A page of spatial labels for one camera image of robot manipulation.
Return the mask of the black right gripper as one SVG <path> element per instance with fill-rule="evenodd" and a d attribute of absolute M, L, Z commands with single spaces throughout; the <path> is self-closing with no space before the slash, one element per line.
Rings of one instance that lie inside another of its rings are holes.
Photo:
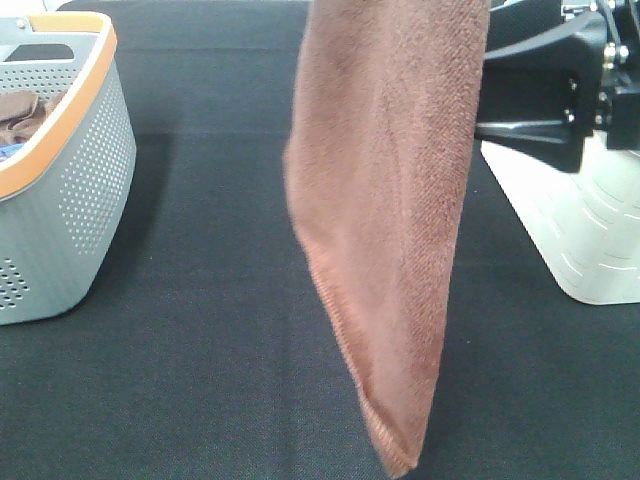
<path fill-rule="evenodd" d="M 483 73 L 552 71 L 594 80 L 602 70 L 593 120 L 480 119 L 474 136 L 577 173 L 594 129 L 606 134 L 609 150 L 639 148 L 639 3 L 562 1 L 560 12 L 568 23 L 488 52 Z"/>

